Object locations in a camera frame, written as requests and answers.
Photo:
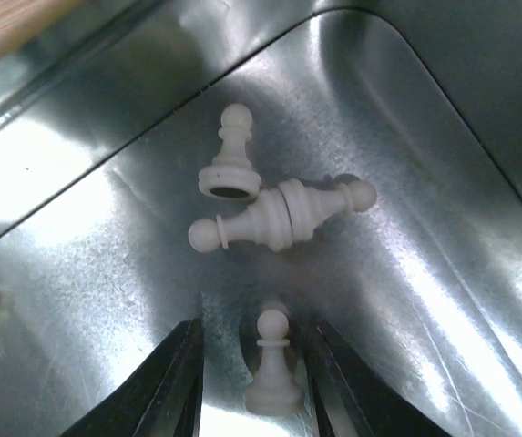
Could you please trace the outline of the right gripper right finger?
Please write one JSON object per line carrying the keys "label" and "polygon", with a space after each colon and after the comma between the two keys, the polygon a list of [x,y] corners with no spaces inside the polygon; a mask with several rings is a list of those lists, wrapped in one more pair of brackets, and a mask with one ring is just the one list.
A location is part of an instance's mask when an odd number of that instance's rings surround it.
{"label": "right gripper right finger", "polygon": [[308,384],[316,436],[447,435],[327,322],[308,329]]}

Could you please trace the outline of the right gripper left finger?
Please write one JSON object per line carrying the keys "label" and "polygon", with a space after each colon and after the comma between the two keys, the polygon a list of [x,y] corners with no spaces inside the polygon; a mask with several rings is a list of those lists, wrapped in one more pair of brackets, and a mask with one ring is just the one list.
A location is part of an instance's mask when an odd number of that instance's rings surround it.
{"label": "right gripper left finger", "polygon": [[201,320],[184,320],[114,392],[62,434],[197,436],[203,370]]}

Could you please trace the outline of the eleventh white chess pawn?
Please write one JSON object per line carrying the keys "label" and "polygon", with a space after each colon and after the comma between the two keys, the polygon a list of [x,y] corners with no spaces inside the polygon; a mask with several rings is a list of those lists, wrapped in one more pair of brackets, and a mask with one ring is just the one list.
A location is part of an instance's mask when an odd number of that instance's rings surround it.
{"label": "eleventh white chess pawn", "polygon": [[295,415],[302,408],[304,396],[286,361],[285,352],[290,346],[288,318],[279,310],[266,310],[257,320],[257,332],[261,361],[245,388],[245,407],[262,416]]}

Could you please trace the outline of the thirteenth white chess pawn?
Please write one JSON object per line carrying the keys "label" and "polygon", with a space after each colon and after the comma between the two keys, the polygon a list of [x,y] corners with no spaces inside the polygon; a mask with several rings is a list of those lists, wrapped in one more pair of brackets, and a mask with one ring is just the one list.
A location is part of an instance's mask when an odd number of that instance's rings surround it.
{"label": "thirteenth white chess pawn", "polygon": [[292,224],[284,196],[277,189],[265,189],[257,200],[232,218],[217,215],[203,218],[189,227],[189,244],[200,253],[228,249],[234,241],[265,245],[274,252],[293,243]]}

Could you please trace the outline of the fourteenth white chess pawn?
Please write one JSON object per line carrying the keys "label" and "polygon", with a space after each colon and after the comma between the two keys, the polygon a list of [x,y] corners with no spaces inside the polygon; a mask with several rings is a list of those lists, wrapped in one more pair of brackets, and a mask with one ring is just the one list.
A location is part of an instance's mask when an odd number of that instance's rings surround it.
{"label": "fourteenth white chess pawn", "polygon": [[280,183],[278,189],[289,212],[294,242],[312,239],[313,232],[330,217],[365,212],[377,200],[375,187],[364,180],[340,183],[332,190],[319,190],[292,178]]}

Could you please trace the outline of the twelfth white chess pawn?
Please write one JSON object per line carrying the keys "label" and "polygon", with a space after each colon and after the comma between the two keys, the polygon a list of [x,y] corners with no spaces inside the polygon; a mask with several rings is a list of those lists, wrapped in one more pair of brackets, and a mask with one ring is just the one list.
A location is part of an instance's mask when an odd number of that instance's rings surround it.
{"label": "twelfth white chess pawn", "polygon": [[230,104],[220,115],[220,152],[199,172],[199,190],[212,198],[250,200],[261,190],[246,145],[252,139],[252,114],[242,104]]}

